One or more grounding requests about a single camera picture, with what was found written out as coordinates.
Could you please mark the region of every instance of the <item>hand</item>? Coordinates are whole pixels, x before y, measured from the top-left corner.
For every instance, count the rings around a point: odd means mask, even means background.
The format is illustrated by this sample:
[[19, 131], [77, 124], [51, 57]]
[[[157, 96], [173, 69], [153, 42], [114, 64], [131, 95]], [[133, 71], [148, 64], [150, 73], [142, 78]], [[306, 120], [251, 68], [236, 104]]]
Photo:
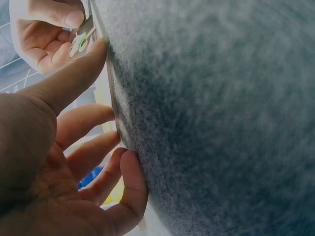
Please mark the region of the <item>hand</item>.
[[10, 0], [15, 50], [31, 67], [46, 73], [70, 61], [75, 29], [84, 20], [80, 0]]
[[[100, 40], [48, 79], [0, 94], [0, 235], [120, 236], [142, 219], [148, 190], [133, 151], [116, 149], [90, 185], [76, 188], [119, 143], [116, 132], [86, 142], [67, 159], [63, 154], [94, 126], [114, 119], [113, 111], [99, 104], [58, 117], [95, 81], [105, 58]], [[121, 202], [101, 209], [121, 174]]]

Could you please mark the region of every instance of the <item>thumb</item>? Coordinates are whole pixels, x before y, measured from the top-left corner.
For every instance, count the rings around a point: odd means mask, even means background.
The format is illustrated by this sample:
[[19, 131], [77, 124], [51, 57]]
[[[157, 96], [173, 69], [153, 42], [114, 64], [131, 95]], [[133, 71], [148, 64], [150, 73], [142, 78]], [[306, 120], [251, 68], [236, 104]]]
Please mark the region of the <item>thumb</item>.
[[32, 20], [71, 29], [78, 28], [84, 20], [83, 12], [76, 6], [54, 0], [34, 0], [30, 15]]

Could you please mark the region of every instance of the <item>gray felt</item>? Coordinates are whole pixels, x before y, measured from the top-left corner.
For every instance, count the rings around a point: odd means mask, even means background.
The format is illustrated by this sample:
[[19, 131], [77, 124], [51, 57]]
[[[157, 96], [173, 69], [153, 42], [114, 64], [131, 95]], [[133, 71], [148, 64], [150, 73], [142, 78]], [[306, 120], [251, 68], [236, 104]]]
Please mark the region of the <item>gray felt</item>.
[[315, 235], [314, 0], [96, 2], [169, 231]]

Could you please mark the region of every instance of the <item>yellow object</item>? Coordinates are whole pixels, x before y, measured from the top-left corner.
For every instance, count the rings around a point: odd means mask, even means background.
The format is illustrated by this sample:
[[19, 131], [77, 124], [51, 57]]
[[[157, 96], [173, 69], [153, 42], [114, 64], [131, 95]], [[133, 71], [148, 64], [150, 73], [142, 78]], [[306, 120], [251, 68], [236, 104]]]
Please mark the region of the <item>yellow object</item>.
[[124, 193], [124, 184], [122, 180], [119, 180], [103, 204], [106, 205], [112, 202], [118, 203], [122, 199], [123, 193]]

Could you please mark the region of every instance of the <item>small plastic piece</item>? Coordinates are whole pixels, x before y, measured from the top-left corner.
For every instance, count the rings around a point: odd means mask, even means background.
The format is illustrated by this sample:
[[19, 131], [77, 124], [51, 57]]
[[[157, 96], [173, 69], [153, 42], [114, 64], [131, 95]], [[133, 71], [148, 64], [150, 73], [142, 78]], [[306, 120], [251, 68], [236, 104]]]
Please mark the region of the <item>small plastic piece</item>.
[[99, 173], [102, 171], [103, 167], [97, 166], [95, 167], [86, 177], [84, 177], [83, 180], [81, 180], [80, 183], [78, 183], [77, 188], [83, 188], [87, 186], [89, 183], [92, 182], [93, 179], [95, 179]]
[[81, 180], [81, 185], [82, 185], [82, 187], [85, 187], [85, 186], [87, 186], [89, 183], [91, 183], [92, 182], [92, 175], [91, 174], [88, 174], [83, 180]]
[[91, 172], [92, 179], [95, 179], [98, 176], [98, 174], [102, 171], [102, 169], [103, 168], [101, 166], [95, 167], [95, 169], [92, 170]]

